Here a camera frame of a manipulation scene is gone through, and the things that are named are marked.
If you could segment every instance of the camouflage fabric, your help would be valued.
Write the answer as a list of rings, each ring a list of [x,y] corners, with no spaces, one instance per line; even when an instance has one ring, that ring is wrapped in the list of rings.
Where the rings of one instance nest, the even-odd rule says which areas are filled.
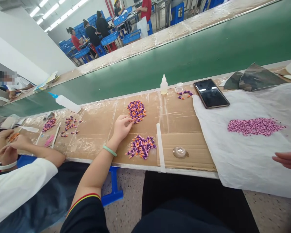
[[[224,84],[224,89],[240,89],[239,82],[240,78],[242,77],[243,73],[236,71],[228,80],[226,80]]]
[[[255,91],[262,88],[278,86],[287,83],[276,74],[253,63],[246,69],[239,81],[239,88],[245,91]]]

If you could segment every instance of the green conveyor belt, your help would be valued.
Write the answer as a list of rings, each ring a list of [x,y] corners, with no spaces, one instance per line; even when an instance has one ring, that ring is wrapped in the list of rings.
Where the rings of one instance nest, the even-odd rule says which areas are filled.
[[[291,0],[282,0],[0,107],[0,115],[62,108],[48,91],[84,104],[158,88],[163,74],[172,85],[289,59]]]

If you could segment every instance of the speckled floor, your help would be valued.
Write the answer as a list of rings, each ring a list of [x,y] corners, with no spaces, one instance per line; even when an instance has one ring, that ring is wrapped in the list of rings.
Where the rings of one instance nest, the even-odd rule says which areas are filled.
[[[110,233],[129,233],[141,218],[144,171],[119,169],[119,188],[124,199],[105,207]],[[111,192],[111,177],[108,176],[102,194]],[[291,199],[269,194],[244,191],[260,233],[291,232]],[[62,224],[50,227],[42,233],[59,233]]]

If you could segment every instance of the black phone screen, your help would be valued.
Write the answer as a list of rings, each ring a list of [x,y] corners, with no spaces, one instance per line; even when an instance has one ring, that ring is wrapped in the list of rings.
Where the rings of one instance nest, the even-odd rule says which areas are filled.
[[[230,104],[211,79],[196,82],[194,85],[206,107]]]

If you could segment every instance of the smartphone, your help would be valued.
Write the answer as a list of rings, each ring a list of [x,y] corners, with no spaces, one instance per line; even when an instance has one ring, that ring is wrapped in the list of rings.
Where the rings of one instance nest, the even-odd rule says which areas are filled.
[[[222,94],[212,79],[194,83],[194,86],[205,108],[218,108],[229,106],[229,101]]]

